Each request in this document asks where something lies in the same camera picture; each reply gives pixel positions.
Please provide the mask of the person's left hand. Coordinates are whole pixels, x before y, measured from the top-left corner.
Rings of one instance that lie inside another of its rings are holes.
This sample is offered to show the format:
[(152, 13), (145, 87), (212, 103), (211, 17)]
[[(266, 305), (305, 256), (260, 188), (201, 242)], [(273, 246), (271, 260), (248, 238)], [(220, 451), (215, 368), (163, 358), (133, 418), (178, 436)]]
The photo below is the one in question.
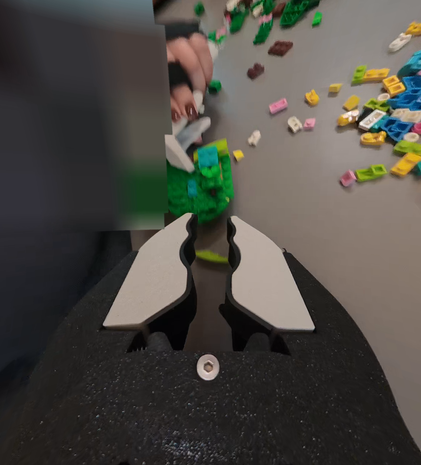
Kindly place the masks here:
[(166, 30), (167, 69), (171, 118), (194, 121), (198, 104), (194, 92), (206, 94), (213, 78), (214, 60), (207, 36), (199, 26)]

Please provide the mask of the green lego build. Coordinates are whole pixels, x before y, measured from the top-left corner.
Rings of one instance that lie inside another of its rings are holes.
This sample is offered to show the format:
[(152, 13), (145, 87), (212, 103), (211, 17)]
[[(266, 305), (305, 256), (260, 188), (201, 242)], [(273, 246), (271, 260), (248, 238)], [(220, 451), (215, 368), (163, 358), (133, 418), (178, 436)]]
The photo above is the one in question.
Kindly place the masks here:
[(193, 213), (200, 224), (219, 217), (234, 198), (227, 139), (218, 139), (193, 153), (193, 172), (167, 161), (168, 209), (176, 217)]

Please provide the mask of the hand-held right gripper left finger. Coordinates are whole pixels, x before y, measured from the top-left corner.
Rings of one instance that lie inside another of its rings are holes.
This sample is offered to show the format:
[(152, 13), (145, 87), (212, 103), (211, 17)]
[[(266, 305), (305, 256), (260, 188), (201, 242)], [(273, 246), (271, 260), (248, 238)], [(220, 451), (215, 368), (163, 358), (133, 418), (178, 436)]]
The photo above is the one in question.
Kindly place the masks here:
[(140, 247), (103, 321), (104, 329), (144, 329), (190, 295), (197, 220), (196, 214), (185, 213)]

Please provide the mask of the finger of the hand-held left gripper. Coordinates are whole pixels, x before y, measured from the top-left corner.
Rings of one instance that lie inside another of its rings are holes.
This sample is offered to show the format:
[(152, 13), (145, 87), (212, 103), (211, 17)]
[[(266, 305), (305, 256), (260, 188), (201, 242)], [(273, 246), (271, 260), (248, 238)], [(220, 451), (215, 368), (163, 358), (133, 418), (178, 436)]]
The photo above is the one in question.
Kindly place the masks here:
[(195, 171), (194, 163), (174, 135), (165, 135), (165, 151), (167, 161), (171, 166), (188, 173)]
[(185, 123), (184, 119), (175, 127), (174, 136), (184, 150), (202, 142), (202, 134), (211, 126), (210, 117), (200, 117), (192, 122)]

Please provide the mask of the pile of green lego bricks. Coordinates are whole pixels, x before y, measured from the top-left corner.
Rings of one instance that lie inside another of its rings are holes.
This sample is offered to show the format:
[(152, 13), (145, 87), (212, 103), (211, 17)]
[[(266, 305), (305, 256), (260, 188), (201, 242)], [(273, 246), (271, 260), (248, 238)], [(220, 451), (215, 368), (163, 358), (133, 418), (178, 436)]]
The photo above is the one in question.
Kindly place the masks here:
[(318, 8), (319, 0), (230, 0), (226, 1), (223, 25), (217, 30), (205, 32), (204, 36), (216, 46), (220, 46), (228, 36), (239, 32), (251, 16), (257, 21), (257, 31), (253, 39), (253, 45), (264, 44), (276, 20), (281, 29), (295, 26), (310, 11)]

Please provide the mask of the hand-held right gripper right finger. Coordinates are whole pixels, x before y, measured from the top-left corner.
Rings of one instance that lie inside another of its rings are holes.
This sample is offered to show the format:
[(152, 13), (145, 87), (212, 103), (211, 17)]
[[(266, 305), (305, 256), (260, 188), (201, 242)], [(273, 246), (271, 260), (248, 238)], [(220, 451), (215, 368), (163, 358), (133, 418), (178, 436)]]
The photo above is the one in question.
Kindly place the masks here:
[(270, 332), (312, 333), (315, 324), (282, 248), (235, 215), (228, 227), (230, 303)]

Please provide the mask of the pile of colourful lego bricks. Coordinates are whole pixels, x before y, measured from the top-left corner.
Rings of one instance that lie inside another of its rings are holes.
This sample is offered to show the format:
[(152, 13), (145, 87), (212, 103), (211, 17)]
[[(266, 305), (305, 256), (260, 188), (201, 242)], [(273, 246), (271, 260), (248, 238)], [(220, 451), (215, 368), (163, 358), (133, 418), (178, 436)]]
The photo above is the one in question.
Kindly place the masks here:
[[(412, 22), (389, 44), (388, 53), (396, 54), (414, 37), (421, 37), (421, 22)], [(395, 74), (388, 68), (359, 66), (351, 83), (379, 83), (382, 93), (362, 106), (358, 96), (351, 96), (342, 106), (345, 111), (339, 115), (336, 127), (355, 125), (362, 147), (379, 148), (386, 142), (392, 143), (398, 160), (391, 168), (375, 164), (347, 170), (338, 181), (341, 188), (350, 189), (355, 184), (377, 181), (386, 175), (421, 178), (421, 50), (413, 53)]]

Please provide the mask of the lime green lego plate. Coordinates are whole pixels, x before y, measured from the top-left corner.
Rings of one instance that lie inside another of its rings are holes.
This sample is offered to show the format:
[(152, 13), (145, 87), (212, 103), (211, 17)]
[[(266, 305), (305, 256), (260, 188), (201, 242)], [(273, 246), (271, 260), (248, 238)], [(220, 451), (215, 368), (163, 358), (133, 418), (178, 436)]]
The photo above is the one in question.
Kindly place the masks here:
[(196, 250), (196, 259), (213, 263), (213, 264), (228, 264), (229, 260), (226, 256), (215, 253), (211, 250)]

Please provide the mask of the dark brown lego plate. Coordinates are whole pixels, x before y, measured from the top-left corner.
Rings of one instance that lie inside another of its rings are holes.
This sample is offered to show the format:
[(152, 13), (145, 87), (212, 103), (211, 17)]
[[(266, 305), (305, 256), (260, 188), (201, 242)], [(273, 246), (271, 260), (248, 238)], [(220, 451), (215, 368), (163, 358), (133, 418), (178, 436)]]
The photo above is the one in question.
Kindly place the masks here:
[(269, 47), (267, 53), (271, 56), (283, 57), (293, 48), (293, 45), (293, 42), (289, 40), (277, 40)]

